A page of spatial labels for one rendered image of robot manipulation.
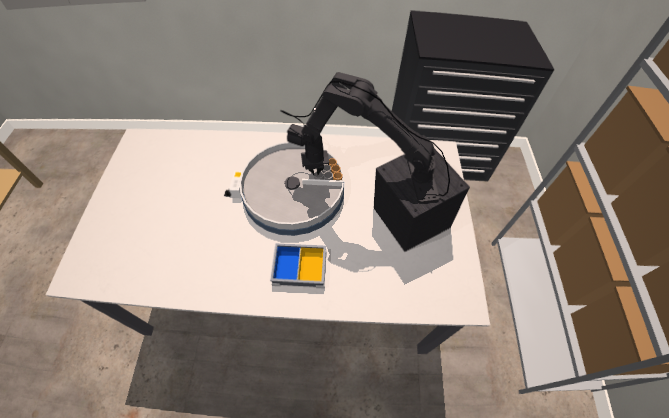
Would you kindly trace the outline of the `blue bin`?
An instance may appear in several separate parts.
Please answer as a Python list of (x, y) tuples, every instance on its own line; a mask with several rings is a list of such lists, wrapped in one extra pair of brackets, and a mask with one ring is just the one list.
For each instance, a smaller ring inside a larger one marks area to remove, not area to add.
[(278, 246), (273, 278), (297, 280), (299, 252), (297, 247)]

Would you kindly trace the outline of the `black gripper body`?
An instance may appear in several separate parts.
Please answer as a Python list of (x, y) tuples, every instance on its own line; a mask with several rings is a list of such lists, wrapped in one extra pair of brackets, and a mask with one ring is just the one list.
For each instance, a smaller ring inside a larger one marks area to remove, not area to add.
[(324, 157), (322, 155), (322, 150), (316, 154), (313, 154), (307, 150), (307, 155), (305, 152), (301, 153), (301, 158), (302, 166), (303, 168), (305, 166), (306, 170), (324, 168), (324, 164), (329, 165), (327, 150), (324, 150)]

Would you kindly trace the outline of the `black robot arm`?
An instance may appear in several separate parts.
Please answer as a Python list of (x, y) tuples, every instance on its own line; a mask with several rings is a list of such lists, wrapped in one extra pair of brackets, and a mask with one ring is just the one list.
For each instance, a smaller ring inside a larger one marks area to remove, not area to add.
[[(344, 79), (345, 81), (340, 79)], [(410, 131), (429, 140), (426, 136), (421, 136), (419, 133), (408, 127), (385, 104), (387, 109), (395, 117), (386, 110), (378, 99), (362, 91), (361, 89), (364, 89), (381, 100), (377, 95), (378, 92), (374, 90), (374, 86), (369, 80), (337, 72), (331, 81), (343, 83), (331, 83), (327, 86), (322, 94), (323, 97), (318, 103), (319, 105), (315, 108), (314, 113), (312, 113), (304, 128), (296, 124), (290, 125), (287, 130), (287, 142), (299, 146), (305, 145), (306, 152), (308, 150), (313, 154), (322, 150), (322, 155), (324, 157), (324, 147), (320, 133), (326, 125), (324, 125), (324, 123), (327, 123), (336, 108), (340, 107), (350, 115), (357, 117), (363, 113), (361, 116), (364, 119), (367, 119), (377, 126), (390, 139), (392, 139), (405, 154), (404, 158), (408, 161), (418, 202), (427, 203), (438, 201), (439, 193), (433, 177), (435, 168), (435, 161), (433, 160), (435, 156), (433, 143), (412, 134)], [(352, 81), (354, 84), (348, 81)], [(356, 85), (361, 89), (344, 83)], [(336, 88), (336, 86), (340, 88)], [(342, 90), (342, 88), (346, 90)], [(347, 90), (347, 88), (349, 90)]]

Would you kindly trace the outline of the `yellow bin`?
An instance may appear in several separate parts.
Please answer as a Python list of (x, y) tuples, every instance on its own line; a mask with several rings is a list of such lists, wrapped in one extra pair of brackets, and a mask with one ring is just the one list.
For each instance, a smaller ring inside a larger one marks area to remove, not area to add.
[(321, 281), (322, 257), (320, 248), (301, 248), (298, 279)]

